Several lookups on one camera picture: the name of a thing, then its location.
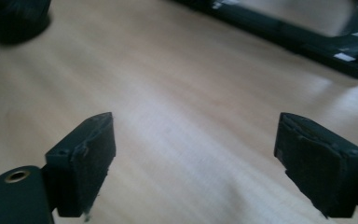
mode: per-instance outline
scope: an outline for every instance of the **black plastic frame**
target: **black plastic frame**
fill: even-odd
[[[320,35],[228,0],[174,0],[358,79],[358,0],[340,35]]]

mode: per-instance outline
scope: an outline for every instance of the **metal grommet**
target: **metal grommet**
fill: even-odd
[[[5,178],[5,182],[7,182],[8,184],[13,184],[13,183],[17,183],[19,181],[22,181],[23,179],[27,178],[28,175],[30,175],[31,173],[27,170],[19,170],[16,171],[10,175],[8,175]]]

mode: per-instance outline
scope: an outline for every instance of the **rubber jaw pad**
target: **rubber jaw pad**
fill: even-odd
[[[318,123],[282,113],[275,157],[326,217],[352,217],[358,186],[358,147]]]
[[[90,211],[115,156],[111,113],[86,119],[46,154],[50,203],[61,217]]]

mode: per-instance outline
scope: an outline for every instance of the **black object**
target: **black object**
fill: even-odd
[[[88,213],[116,156],[111,113],[86,119],[46,154],[43,169],[0,175],[0,224],[54,223]]]
[[[326,217],[352,217],[358,205],[358,146],[318,123],[282,113],[275,157]]]
[[[49,25],[50,0],[0,0],[0,43],[20,44]]]
[[[339,36],[318,35],[285,21],[273,19],[233,0],[175,0],[196,10],[231,23],[294,53],[323,63],[339,72],[358,78],[358,0],[355,10]]]

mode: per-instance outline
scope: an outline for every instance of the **wooden floor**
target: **wooden floor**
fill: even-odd
[[[326,220],[273,156],[281,112],[358,145],[358,80],[169,0],[51,13],[37,39],[0,48],[0,174],[42,167],[111,111],[117,157],[90,223],[358,223]]]

